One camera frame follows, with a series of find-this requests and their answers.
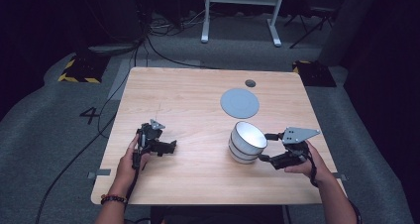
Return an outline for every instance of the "wooden table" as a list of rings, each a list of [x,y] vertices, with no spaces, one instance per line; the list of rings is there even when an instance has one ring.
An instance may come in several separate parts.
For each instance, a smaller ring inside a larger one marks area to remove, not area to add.
[[[247,79],[256,87],[245,85]],[[241,120],[226,114],[220,98],[231,88],[250,90],[260,110],[245,119],[264,133],[287,126],[320,129],[298,74],[293,72],[133,68],[102,160],[110,175],[97,176],[91,199],[111,186],[119,159],[142,123],[157,119],[166,126],[162,142],[177,140],[173,155],[152,156],[130,199],[135,204],[305,204],[321,203],[318,189],[303,174],[275,170],[256,161],[242,165],[229,154],[228,140]],[[336,171],[323,135],[310,139]],[[264,154],[284,153],[270,141]]]

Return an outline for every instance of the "black floor mat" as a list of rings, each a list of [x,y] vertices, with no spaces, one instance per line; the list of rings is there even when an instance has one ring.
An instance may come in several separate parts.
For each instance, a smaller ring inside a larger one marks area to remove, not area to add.
[[[328,66],[318,61],[297,60],[292,65],[293,71],[297,72],[305,86],[337,87]]]
[[[109,59],[109,56],[94,56],[90,59],[74,56],[58,81],[101,83]]]

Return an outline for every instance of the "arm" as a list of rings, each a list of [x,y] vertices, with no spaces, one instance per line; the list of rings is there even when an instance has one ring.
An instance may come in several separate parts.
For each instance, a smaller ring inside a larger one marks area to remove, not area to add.
[[[118,164],[117,174],[115,176],[114,182],[109,188],[108,194],[118,195],[125,197],[130,188],[130,185],[133,182],[136,171],[132,168],[132,159],[134,147],[139,140],[139,135],[133,139],[130,143],[129,148],[127,149],[126,154],[121,157],[120,163]],[[140,162],[140,172],[145,166],[146,162],[149,160],[150,155],[142,155]],[[124,210],[125,205],[119,201],[107,201],[103,204],[102,209],[96,218],[95,223],[124,223]]]
[[[338,184],[333,174],[328,170],[318,151],[312,147],[308,141],[307,143],[312,154],[312,159],[317,167],[315,180],[318,184],[319,193],[324,206],[326,222],[350,224],[358,223],[355,210],[353,209],[350,201],[347,199],[343,189]],[[309,177],[311,172],[311,163],[306,161],[299,166],[285,168],[284,171],[303,173]]]

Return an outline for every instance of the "number 4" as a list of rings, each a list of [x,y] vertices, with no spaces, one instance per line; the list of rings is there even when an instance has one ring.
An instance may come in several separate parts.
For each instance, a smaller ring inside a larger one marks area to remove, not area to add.
[[[80,117],[88,117],[89,121],[87,122],[88,125],[90,125],[90,123],[92,123],[92,119],[94,117],[99,117],[100,114],[95,114],[96,112],[96,108],[95,107],[91,107],[88,110],[80,113]]]

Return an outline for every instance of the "hazard tape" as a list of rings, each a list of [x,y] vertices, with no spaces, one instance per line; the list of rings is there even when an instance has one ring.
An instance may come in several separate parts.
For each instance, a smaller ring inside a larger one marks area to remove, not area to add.
[[[58,81],[101,83],[100,78],[83,77],[83,76],[67,76],[68,72],[74,68],[74,62],[75,62],[75,57],[73,57],[65,66],[64,71],[62,72],[61,76],[58,78]]]
[[[297,61],[295,61],[295,62],[293,63],[293,65],[291,66],[291,67],[292,67],[292,69],[293,69],[293,72],[295,72],[295,73],[299,74],[299,68],[298,68],[298,65],[299,65],[299,64],[303,64],[303,63],[309,64],[309,63],[312,63],[312,62],[311,62],[311,61],[306,61],[306,60],[297,60]]]

